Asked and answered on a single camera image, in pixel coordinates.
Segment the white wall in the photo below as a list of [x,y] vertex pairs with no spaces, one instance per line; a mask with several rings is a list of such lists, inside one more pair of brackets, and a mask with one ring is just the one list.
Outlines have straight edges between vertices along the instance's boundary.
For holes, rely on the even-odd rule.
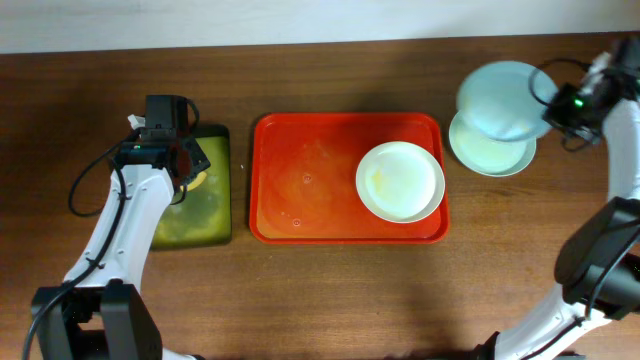
[[0,53],[640,29],[640,0],[0,0]]

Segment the red tray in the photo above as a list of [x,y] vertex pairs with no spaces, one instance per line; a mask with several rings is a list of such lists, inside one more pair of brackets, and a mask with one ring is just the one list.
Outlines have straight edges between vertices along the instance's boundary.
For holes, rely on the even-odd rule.
[[396,224],[360,201],[362,157],[389,141],[407,141],[440,163],[438,124],[425,114],[271,114],[255,129],[249,226],[270,244],[430,244],[449,229],[445,192],[424,220]]

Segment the wooden tabletop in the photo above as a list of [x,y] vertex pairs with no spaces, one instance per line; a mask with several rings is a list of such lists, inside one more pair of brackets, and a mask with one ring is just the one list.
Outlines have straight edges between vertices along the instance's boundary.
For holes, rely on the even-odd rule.
[[[518,322],[551,289],[564,241],[606,200],[607,153],[570,154],[558,133],[507,178],[445,152],[451,230],[423,246],[274,246],[247,225],[253,124],[270,112],[417,111],[446,134],[466,75],[497,60],[590,61],[621,34],[0,56],[0,358],[17,358],[40,286],[57,285],[96,219],[74,217],[69,187],[129,131],[147,94],[195,99],[231,132],[233,240],[151,253],[142,295],[164,345],[208,358],[369,359],[466,350]],[[580,73],[559,65],[557,83]],[[106,168],[79,189],[101,206]],[[640,319],[572,349],[636,359]],[[33,358],[39,358],[34,346]]]

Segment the tray rim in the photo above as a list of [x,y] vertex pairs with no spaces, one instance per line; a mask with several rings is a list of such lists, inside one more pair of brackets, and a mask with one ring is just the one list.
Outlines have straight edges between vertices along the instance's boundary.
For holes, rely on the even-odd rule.
[[264,236],[258,230],[257,224],[257,212],[258,212],[258,179],[260,174],[260,162],[259,156],[260,152],[256,149],[259,149],[259,144],[263,139],[262,133],[265,129],[273,124],[274,117],[279,115],[286,116],[345,116],[345,115],[356,115],[356,116],[393,116],[393,115],[402,115],[402,116],[412,116],[412,117],[421,117],[424,122],[429,126],[432,134],[433,141],[433,157],[438,161],[440,167],[442,168],[442,172],[446,178],[446,171],[444,168],[444,158],[443,158],[443,145],[442,145],[442,134],[440,133],[440,126],[438,123],[428,114],[420,113],[420,112],[326,112],[326,113],[318,113],[318,112],[277,112],[277,113],[269,113],[264,115],[258,123],[255,125],[253,129],[253,154],[251,155],[251,186],[249,194],[249,229],[253,236],[255,236],[258,240],[266,244],[272,245],[425,245],[425,244],[433,244],[440,240],[442,240],[447,233],[449,232],[449,227],[451,225],[451,216],[449,214],[449,201],[447,190],[448,186],[445,183],[445,192],[438,206],[438,209],[441,210],[441,221],[440,227],[436,230],[435,234],[428,238],[268,238]]

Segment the brown surface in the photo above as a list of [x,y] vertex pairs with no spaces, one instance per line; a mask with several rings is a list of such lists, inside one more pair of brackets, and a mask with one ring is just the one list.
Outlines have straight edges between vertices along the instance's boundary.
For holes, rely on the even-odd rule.
[[[192,97],[203,122],[231,130],[232,243],[147,261],[142,293],[167,347],[207,357],[381,358],[484,342],[547,293],[561,244],[603,205],[604,145],[568,154],[550,134],[529,168],[505,179],[476,175],[447,151],[452,226],[436,245],[267,246],[247,227],[252,124],[269,112],[419,111],[446,130],[457,87],[482,64],[589,61],[619,36],[1,56],[0,358],[17,357],[33,293],[59,283],[95,225],[66,209],[71,182],[126,134],[126,116],[142,113],[149,93]],[[90,179],[78,199],[87,210],[108,186],[104,169]],[[639,337],[640,320],[629,317],[573,348],[634,359]]]

